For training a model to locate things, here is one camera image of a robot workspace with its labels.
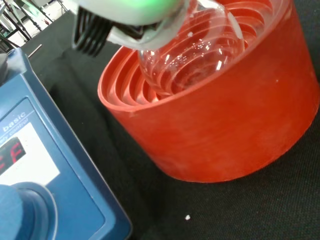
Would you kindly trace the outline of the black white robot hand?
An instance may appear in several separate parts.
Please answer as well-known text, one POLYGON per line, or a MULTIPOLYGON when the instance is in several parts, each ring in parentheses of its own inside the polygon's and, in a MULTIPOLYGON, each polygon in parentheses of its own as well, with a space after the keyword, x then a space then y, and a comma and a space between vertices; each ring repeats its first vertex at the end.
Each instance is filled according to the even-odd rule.
POLYGON ((153 51, 178 34, 188 0, 76 0, 73 49, 95 57, 107 41, 129 49, 153 51))

